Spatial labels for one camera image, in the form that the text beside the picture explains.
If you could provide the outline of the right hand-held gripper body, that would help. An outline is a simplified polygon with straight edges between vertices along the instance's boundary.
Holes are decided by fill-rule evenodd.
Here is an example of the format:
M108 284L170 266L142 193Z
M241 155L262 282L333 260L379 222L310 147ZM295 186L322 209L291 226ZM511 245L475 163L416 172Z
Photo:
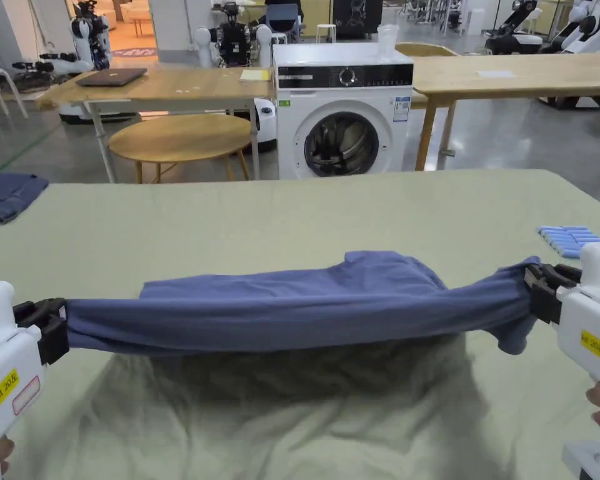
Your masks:
M581 279L560 287L557 343L560 350L600 382L600 242L581 249ZM576 479L600 479L600 441L566 444L562 460Z

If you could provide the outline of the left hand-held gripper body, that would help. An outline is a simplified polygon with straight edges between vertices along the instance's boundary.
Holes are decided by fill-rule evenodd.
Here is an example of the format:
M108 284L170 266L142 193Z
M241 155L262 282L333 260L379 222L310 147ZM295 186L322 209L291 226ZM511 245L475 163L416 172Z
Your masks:
M13 286L0 281L0 439L40 396L44 377L41 331L17 326L13 297Z

